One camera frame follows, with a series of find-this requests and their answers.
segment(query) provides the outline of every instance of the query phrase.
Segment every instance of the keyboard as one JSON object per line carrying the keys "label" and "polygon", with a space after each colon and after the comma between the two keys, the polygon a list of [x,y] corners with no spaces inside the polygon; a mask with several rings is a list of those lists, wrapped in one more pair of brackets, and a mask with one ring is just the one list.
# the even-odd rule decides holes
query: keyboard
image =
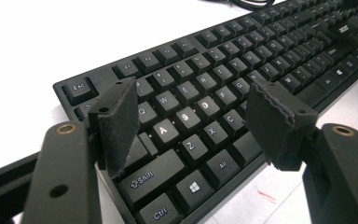
{"label": "keyboard", "polygon": [[265,79],[322,112],[358,79],[358,7],[294,0],[147,49],[53,85],[69,119],[136,77],[140,130],[125,173],[100,174],[126,223],[194,223],[264,162],[243,125]]}

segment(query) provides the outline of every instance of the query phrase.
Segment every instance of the a key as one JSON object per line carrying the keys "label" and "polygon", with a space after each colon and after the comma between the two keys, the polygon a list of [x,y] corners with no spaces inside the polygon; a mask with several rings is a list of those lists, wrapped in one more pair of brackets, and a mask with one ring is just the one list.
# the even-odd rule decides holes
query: a key
{"label": "a key", "polygon": [[179,145],[179,152],[191,167],[199,165],[209,154],[208,148],[196,134],[182,141],[182,144]]}
{"label": "a key", "polygon": [[196,170],[179,182],[172,191],[182,210],[189,214],[214,194],[213,188]]}
{"label": "a key", "polygon": [[235,110],[230,110],[226,113],[221,119],[220,124],[223,129],[228,133],[232,138],[239,136],[241,133],[246,132],[245,125],[243,124],[243,119]]}
{"label": "a key", "polygon": [[172,200],[165,193],[141,209],[135,217],[142,223],[147,224],[178,223],[183,218],[173,205]]}
{"label": "a key", "polygon": [[183,135],[191,135],[202,124],[200,118],[188,106],[173,116],[176,127]]}
{"label": "a key", "polygon": [[157,95],[154,102],[156,109],[163,118],[169,117],[181,107],[170,91],[165,91]]}
{"label": "a key", "polygon": [[78,105],[98,95],[88,77],[77,77],[65,82],[62,87],[71,105]]}
{"label": "a key", "polygon": [[171,149],[127,176],[118,187],[128,207],[136,210],[149,203],[150,195],[167,188],[185,170],[185,165]]}
{"label": "a key", "polygon": [[243,168],[259,156],[263,151],[257,144],[251,133],[246,133],[233,145],[228,147],[228,152],[232,155],[238,165]]}
{"label": "a key", "polygon": [[228,134],[216,121],[207,125],[201,132],[203,142],[213,151],[216,151],[226,144],[229,140]]}
{"label": "a key", "polygon": [[174,146],[179,137],[179,132],[168,119],[153,126],[152,138],[162,151]]}
{"label": "a key", "polygon": [[196,114],[206,123],[215,119],[220,113],[219,106],[212,100],[211,96],[206,96],[197,101],[194,108]]}
{"label": "a key", "polygon": [[240,171],[240,166],[224,149],[206,162],[203,171],[213,186],[220,189]]}
{"label": "a key", "polygon": [[152,123],[158,120],[158,116],[148,102],[138,105],[138,117],[141,123],[140,132],[150,127]]}

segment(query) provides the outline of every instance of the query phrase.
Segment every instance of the white desk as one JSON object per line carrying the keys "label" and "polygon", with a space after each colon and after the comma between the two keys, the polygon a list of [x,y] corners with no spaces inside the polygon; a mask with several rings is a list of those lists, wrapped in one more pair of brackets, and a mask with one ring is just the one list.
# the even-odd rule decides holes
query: white desk
{"label": "white desk", "polygon": [[[67,120],[53,83],[245,13],[200,0],[0,1],[0,167],[38,151]],[[358,129],[358,83],[325,122]],[[203,221],[310,222],[301,175],[268,167]]]}

